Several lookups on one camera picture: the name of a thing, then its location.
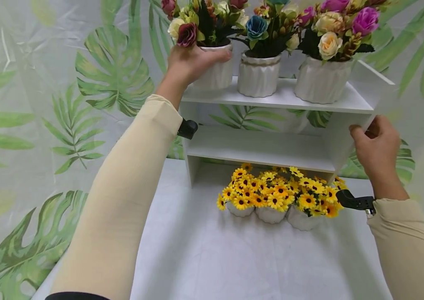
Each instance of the backdrop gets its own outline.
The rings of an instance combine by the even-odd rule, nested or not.
[[[399,176],[424,209],[424,0],[395,2],[363,59],[397,84],[383,113],[401,132]],[[0,299],[31,298],[63,255],[104,157],[160,82],[172,45],[160,6],[0,0]],[[284,55],[281,75],[302,59]],[[331,114],[260,108],[244,126],[237,110],[257,108],[212,105],[201,118],[313,135]],[[183,156],[177,139],[169,157]],[[365,177],[354,153],[342,175]]]

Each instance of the shelf board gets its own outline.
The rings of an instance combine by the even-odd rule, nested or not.
[[[339,113],[371,114],[373,108],[367,101],[347,83],[342,98],[332,104],[315,104],[303,101],[294,94],[297,79],[279,78],[277,91],[269,97],[252,98],[237,91],[237,76],[232,84],[219,91],[199,91],[193,88],[184,93],[183,102],[214,103],[229,105],[253,105],[268,108],[294,108],[297,110],[323,110]]]
[[[334,173],[322,138],[292,133],[259,132],[199,126],[186,148],[193,157]]]

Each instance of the white table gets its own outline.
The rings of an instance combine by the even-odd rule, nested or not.
[[[345,209],[310,232],[234,217],[216,207],[231,170],[205,165],[191,190],[184,161],[167,159],[131,300],[392,299],[364,212]],[[367,180],[347,184],[355,196],[372,193]],[[33,300],[48,295],[57,266]]]

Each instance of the black wrist strap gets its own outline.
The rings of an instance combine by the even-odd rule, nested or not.
[[[345,208],[369,210],[372,215],[376,213],[376,209],[373,205],[376,199],[372,196],[355,198],[349,190],[340,190],[336,193],[336,196],[339,203]]]
[[[191,140],[197,129],[199,129],[199,126],[195,121],[182,119],[177,135]]]

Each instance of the white ceramic pot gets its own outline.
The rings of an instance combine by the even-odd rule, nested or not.
[[[323,217],[307,217],[304,212],[301,212],[297,206],[294,205],[289,209],[285,218],[287,218],[287,221],[292,227],[303,231],[312,230],[319,225],[323,219]]]
[[[234,203],[232,203],[230,201],[225,203],[225,207],[231,212],[232,215],[235,215],[236,217],[241,217],[241,218],[247,217],[248,215],[252,214],[252,212],[254,211],[254,208],[255,208],[254,206],[252,206],[250,208],[240,210],[240,209],[237,209],[234,206]]]
[[[222,47],[200,47],[204,51],[219,51],[227,49],[232,51],[232,43]],[[228,62],[219,62],[210,67],[202,76],[193,82],[192,87],[195,89],[211,91],[227,88],[232,82],[232,60]]]
[[[285,217],[285,212],[279,212],[270,207],[258,207],[255,210],[257,217],[265,223],[276,224],[282,221]]]
[[[299,67],[295,95],[304,101],[328,104],[341,98],[352,71],[352,60],[322,61],[306,57]]]
[[[249,97],[267,97],[275,93],[279,79],[280,55],[256,59],[242,54],[237,90]]]

